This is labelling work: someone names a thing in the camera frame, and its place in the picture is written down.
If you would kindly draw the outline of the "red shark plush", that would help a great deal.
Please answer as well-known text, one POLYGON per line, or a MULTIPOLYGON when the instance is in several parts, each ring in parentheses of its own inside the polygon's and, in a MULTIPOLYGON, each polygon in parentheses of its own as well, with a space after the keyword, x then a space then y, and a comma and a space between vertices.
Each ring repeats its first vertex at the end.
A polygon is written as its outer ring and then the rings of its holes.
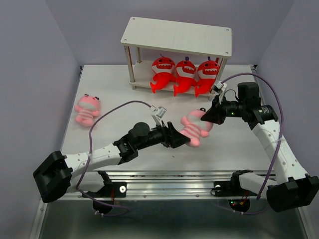
POLYGON ((195 87, 197 82, 195 80, 196 67, 185 57, 184 60, 177 63, 176 71, 176 85, 173 86, 173 95, 176 97, 178 94, 187 92, 192 86, 195 87))
POLYGON ((197 68, 199 80, 194 88, 195 96, 208 94, 216 81, 220 66, 218 61, 214 61, 211 57, 207 57, 207 61, 201 63, 197 68))
POLYGON ((176 81, 176 76, 174 75, 175 62, 169 57, 161 56, 156 59, 152 63, 151 69, 154 72, 154 76, 153 82, 150 82, 150 87, 154 94, 156 91, 165 88, 168 83, 176 81))

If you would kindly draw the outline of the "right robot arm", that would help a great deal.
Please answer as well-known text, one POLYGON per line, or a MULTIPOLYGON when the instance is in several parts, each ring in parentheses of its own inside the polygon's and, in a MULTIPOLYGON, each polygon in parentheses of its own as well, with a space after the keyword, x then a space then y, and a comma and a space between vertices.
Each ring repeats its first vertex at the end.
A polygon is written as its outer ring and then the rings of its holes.
POLYGON ((241 118, 260 141, 276 175, 259 176, 252 170, 237 170, 229 181, 215 184, 214 194, 219 197, 239 196, 247 191, 264 198, 275 212, 308 206, 319 191, 319 178, 310 176, 300 165, 282 135, 281 125, 274 109, 262 105, 257 83, 238 84, 238 99, 225 98, 227 85, 214 84, 217 96, 202 121, 223 124, 227 117, 241 118))

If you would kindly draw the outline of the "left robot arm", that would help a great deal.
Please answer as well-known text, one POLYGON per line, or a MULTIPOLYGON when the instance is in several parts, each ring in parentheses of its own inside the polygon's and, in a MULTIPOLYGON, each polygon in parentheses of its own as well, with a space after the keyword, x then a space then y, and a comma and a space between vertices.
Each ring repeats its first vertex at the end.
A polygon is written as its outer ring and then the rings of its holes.
POLYGON ((138 122, 119 140, 93 150, 63 155, 50 153, 34 171, 33 177, 42 201, 51 203, 66 193, 76 191, 72 182, 84 172, 92 172, 105 166, 127 163, 138 156, 138 151, 157 144, 178 148, 190 142, 190 138, 177 131, 171 122, 151 129, 145 122, 138 122))

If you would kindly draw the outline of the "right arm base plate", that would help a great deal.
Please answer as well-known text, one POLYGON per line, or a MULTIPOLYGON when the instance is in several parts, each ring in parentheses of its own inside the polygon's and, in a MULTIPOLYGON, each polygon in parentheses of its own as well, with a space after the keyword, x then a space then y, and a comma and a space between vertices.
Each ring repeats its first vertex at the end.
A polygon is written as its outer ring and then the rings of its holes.
POLYGON ((210 194, 216 197, 241 197, 256 196, 260 191, 260 185, 237 180, 215 181, 210 194))

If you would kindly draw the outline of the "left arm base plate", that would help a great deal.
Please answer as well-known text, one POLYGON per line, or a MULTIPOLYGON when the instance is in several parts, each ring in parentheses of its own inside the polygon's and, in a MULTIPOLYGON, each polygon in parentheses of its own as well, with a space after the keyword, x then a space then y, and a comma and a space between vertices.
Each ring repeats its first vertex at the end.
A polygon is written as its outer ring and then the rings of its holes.
POLYGON ((93 198, 125 198, 127 194, 126 182, 112 182, 104 185, 98 191, 88 191, 87 195, 93 198))

